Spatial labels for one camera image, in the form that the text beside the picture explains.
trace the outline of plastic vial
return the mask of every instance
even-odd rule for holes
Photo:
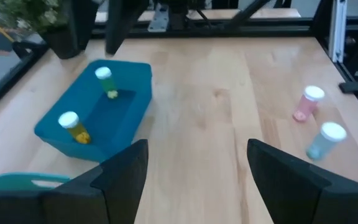
[[[345,140],[346,130],[341,125],[334,122],[327,122],[321,126],[320,133],[314,138],[313,142],[306,151],[312,160],[321,160],[339,142]]]
[[[292,114],[293,119],[298,122],[306,121],[317,108],[317,103],[321,101],[324,96],[324,91],[317,86],[306,87],[298,103],[298,107]]]
[[[103,90],[107,97],[114,99],[118,96],[116,85],[111,76],[111,70],[108,67],[101,67],[95,71],[96,77],[100,80]]]
[[[86,131],[84,126],[80,122],[80,118],[75,112],[69,111],[63,113],[59,117],[59,124],[67,129],[67,131],[73,136],[73,138],[82,144],[88,144],[91,142],[91,137]]]

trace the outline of light blue pill bottle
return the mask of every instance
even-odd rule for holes
[[[314,161],[324,159],[337,143],[345,140],[346,136],[346,130],[341,125],[334,122],[324,123],[320,133],[306,150],[306,154]]]

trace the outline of blue plastic bin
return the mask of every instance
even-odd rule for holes
[[[108,67],[119,96],[109,99],[94,74]],[[146,63],[97,60],[91,62],[48,113],[35,134],[67,156],[102,162],[131,145],[152,98],[152,71]],[[59,116],[74,111],[91,136],[90,144],[77,143],[59,123]]]
[[[30,172],[13,172],[0,175],[0,190],[51,190],[54,187],[37,185],[34,181],[45,183],[64,184],[70,181],[69,177],[55,174],[42,174]]]

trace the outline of wooden table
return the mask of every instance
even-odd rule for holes
[[[104,42],[61,61],[48,51],[0,101],[0,173],[76,177],[94,162],[72,159],[33,133],[38,120]],[[345,142],[320,167],[358,181],[358,100],[314,38],[131,39],[116,60],[153,68],[153,100],[136,139],[149,140],[149,172],[136,223],[272,223],[252,179],[247,140],[257,138],[308,162],[307,145],[325,121],[342,124]],[[302,91],[326,99],[306,123],[291,118]]]

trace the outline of pink pill bottle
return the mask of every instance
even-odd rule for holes
[[[292,114],[293,119],[297,122],[305,122],[317,108],[317,103],[321,101],[324,96],[324,91],[317,86],[306,87],[298,103],[298,107]]]

